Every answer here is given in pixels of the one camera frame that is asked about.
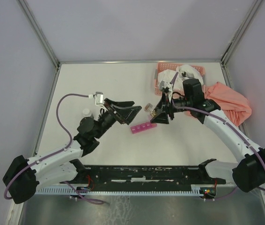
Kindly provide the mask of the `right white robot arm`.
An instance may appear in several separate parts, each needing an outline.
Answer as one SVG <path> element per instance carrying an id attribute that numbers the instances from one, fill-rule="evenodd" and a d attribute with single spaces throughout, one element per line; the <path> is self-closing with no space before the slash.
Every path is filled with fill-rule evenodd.
<path id="1" fill-rule="evenodd" d="M 151 123 L 168 124 L 175 113 L 189 111 L 192 117 L 221 139 L 236 159 L 236 163 L 212 160 L 198 170 L 199 181 L 209 183 L 214 178 L 220 178 L 235 183 L 246 193 L 256 188 L 265 191 L 265 148 L 242 133 L 215 101 L 204 97 L 198 79 L 183 81 L 184 95 L 179 98 L 173 98 L 174 82 L 160 83 L 162 96 L 154 109 Z"/>

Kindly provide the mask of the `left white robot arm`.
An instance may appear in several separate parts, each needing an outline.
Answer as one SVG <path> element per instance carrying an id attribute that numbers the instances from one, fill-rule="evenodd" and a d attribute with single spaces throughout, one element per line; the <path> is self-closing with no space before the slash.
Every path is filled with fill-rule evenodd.
<path id="1" fill-rule="evenodd" d="M 77 135 L 71 136 L 69 143 L 60 149 L 30 158 L 22 155 L 14 158 L 2 179 L 6 186 L 4 198 L 20 204 L 43 187 L 71 180 L 83 182 L 86 171 L 76 167 L 74 162 L 93 152 L 99 145 L 99 138 L 116 122 L 129 125 L 142 109 L 133 101 L 115 102 L 108 98 L 103 100 L 101 107 L 103 114 L 97 120 L 83 117 Z"/>

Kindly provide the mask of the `pink weekly pill organizer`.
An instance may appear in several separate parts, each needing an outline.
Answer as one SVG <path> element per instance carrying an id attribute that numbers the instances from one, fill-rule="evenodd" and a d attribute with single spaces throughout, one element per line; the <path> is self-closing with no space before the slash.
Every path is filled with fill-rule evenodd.
<path id="1" fill-rule="evenodd" d="M 145 123 L 141 123 L 135 126 L 130 127 L 131 133 L 132 134 L 137 134 L 149 129 L 153 129 L 157 127 L 157 124 L 151 123 L 151 122 L 145 122 Z"/>

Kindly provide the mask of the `amber pill bottle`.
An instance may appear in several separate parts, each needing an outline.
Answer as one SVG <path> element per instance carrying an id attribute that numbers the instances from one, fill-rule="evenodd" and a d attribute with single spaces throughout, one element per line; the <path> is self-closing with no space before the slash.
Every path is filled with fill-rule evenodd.
<path id="1" fill-rule="evenodd" d="M 155 107 L 151 103 L 146 104 L 144 111 L 149 115 L 150 118 L 153 118 L 156 115 Z"/>

